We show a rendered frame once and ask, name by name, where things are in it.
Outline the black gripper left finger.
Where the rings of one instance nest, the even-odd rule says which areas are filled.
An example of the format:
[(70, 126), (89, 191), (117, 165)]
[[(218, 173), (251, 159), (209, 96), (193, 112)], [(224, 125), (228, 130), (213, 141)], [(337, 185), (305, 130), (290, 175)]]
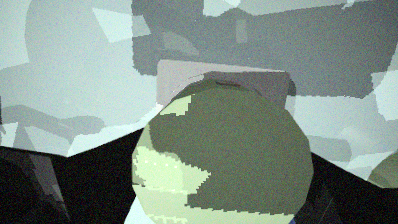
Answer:
[(0, 192), (52, 204), (61, 224), (124, 224), (144, 129), (70, 157), (0, 146)]

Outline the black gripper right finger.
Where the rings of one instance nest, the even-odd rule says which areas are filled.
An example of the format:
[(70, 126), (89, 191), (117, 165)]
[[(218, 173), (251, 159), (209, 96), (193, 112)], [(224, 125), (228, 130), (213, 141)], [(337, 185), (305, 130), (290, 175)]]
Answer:
[(296, 224), (398, 224), (398, 188), (380, 188), (310, 153), (314, 171)]

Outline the olive green cylinder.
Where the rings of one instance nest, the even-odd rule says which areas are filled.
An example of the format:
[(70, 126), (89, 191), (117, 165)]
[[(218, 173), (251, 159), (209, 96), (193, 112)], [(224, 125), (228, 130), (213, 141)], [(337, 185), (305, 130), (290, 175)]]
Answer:
[(367, 181), (380, 188), (398, 188), (398, 152), (381, 161)]
[(288, 224), (306, 201), (310, 151), (288, 110), (208, 79), (146, 123), (132, 187), (156, 224)]

